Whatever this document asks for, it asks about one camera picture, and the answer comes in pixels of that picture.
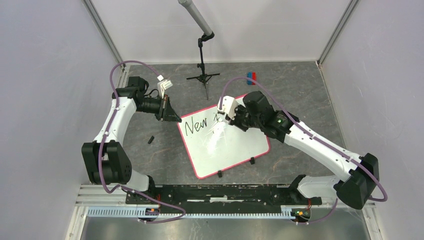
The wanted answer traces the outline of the black marker cap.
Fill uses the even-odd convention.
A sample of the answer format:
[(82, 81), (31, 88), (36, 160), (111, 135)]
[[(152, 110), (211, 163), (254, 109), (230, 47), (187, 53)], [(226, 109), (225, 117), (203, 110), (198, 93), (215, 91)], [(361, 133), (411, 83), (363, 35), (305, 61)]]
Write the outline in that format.
[(150, 145), (153, 142), (154, 139), (155, 139), (155, 137), (152, 135), (147, 143)]

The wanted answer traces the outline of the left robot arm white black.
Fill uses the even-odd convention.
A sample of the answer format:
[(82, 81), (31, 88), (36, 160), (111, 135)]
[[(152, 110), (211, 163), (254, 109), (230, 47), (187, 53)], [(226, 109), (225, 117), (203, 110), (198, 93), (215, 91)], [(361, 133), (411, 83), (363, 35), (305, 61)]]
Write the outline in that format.
[(182, 119), (171, 106), (165, 90), (172, 82), (158, 77), (158, 96), (147, 94), (149, 83), (139, 76), (128, 79), (126, 87), (112, 93), (111, 109), (99, 134), (82, 145), (81, 153), (88, 178), (95, 185), (119, 184), (138, 191), (145, 204), (153, 203), (157, 190), (151, 176), (135, 171), (122, 146), (129, 122), (136, 112), (153, 114), (158, 121), (178, 122)]

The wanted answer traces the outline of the whiteboard with pink frame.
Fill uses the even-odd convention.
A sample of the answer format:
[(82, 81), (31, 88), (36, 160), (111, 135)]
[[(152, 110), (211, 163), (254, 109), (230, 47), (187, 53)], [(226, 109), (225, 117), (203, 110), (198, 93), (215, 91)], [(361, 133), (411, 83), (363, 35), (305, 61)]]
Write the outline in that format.
[(242, 131), (229, 125), (215, 126), (226, 122), (218, 114), (217, 106), (197, 110), (182, 116), (177, 123), (195, 176), (205, 179), (237, 165), (266, 155), (271, 150), (270, 140), (259, 129)]

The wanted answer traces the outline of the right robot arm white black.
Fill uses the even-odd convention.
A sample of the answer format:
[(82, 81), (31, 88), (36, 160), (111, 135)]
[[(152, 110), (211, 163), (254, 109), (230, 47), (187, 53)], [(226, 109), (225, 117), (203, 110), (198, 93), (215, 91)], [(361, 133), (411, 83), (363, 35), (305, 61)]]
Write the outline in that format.
[(313, 131), (295, 115), (275, 110), (261, 91), (242, 98), (222, 97), (217, 111), (229, 125), (243, 132), (258, 129), (265, 136), (294, 147), (332, 172), (330, 176), (299, 175), (291, 184), (289, 199), (302, 204), (307, 199), (337, 198), (345, 205), (361, 210), (380, 179), (379, 161), (371, 153), (349, 151)]

